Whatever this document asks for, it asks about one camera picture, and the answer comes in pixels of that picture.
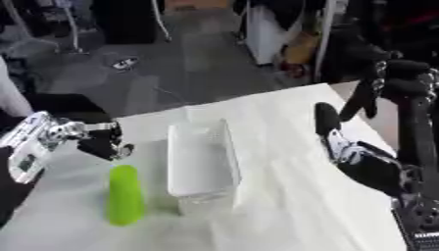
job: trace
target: white plastic container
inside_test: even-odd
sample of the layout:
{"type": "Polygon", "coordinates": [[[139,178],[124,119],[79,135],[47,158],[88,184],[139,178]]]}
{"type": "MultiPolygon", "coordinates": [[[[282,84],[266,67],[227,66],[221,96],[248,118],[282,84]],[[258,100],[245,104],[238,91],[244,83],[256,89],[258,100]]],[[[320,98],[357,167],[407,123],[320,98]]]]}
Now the white plastic container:
{"type": "Polygon", "coordinates": [[[240,179],[225,120],[170,126],[168,192],[183,215],[231,210],[240,179]]]}

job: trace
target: robotic arm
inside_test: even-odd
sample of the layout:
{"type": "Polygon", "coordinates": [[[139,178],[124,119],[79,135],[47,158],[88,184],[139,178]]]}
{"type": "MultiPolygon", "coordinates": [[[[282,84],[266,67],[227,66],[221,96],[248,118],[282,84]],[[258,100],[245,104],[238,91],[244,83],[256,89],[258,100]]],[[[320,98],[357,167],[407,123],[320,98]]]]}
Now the robotic arm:
{"type": "Polygon", "coordinates": [[[409,250],[439,250],[439,170],[435,101],[439,74],[428,65],[403,60],[379,62],[362,80],[340,115],[316,104],[316,129],[329,159],[345,175],[392,197],[392,214],[409,250]],[[398,157],[343,135],[360,109],[373,118],[383,97],[399,110],[398,157]]]}
{"type": "Polygon", "coordinates": [[[0,138],[0,147],[13,149],[8,159],[13,180],[29,183],[45,168],[52,153],[68,140],[86,142],[79,143],[78,149],[109,161],[130,155],[133,146],[119,147],[121,136],[117,122],[87,125],[38,112],[0,138]]]}

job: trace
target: green cup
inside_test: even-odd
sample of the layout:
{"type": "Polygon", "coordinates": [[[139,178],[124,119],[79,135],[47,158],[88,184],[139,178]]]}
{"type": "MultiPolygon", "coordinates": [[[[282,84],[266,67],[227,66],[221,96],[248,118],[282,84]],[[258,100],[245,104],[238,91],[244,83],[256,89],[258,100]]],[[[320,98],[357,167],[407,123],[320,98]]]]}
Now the green cup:
{"type": "Polygon", "coordinates": [[[116,226],[127,226],[145,214],[137,170],[118,166],[110,171],[110,194],[107,200],[107,219],[116,226]]]}

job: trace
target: floor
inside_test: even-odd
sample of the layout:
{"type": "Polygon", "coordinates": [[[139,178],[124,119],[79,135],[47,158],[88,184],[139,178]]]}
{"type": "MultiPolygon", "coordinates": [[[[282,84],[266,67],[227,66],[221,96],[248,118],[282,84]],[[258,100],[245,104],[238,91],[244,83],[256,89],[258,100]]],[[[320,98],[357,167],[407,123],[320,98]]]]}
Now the floor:
{"type": "Polygon", "coordinates": [[[91,55],[49,55],[34,63],[50,93],[81,93],[113,117],[162,111],[276,89],[270,69],[257,67],[231,34],[236,17],[226,9],[179,11],[165,21],[173,41],[159,34],[149,45],[103,45],[99,35],[81,40],[91,55]],[[135,56],[130,72],[109,68],[135,56]]]}

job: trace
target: white tablecloth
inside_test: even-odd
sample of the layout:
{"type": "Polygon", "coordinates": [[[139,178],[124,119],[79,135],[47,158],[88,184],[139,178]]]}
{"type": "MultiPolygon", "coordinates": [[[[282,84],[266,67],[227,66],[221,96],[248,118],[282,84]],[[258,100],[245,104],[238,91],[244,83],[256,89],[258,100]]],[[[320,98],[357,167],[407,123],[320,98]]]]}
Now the white tablecloth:
{"type": "MultiPolygon", "coordinates": [[[[390,199],[327,161],[314,133],[319,101],[344,103],[319,84],[122,118],[125,141],[137,144],[122,163],[138,169],[148,215],[110,226],[104,203],[111,164],[66,146],[0,231],[0,250],[404,250],[390,199]],[[209,220],[175,215],[166,193],[168,126],[220,118],[228,121],[243,177],[234,210],[209,220]]],[[[391,151],[360,119],[345,128],[391,151]]]]}

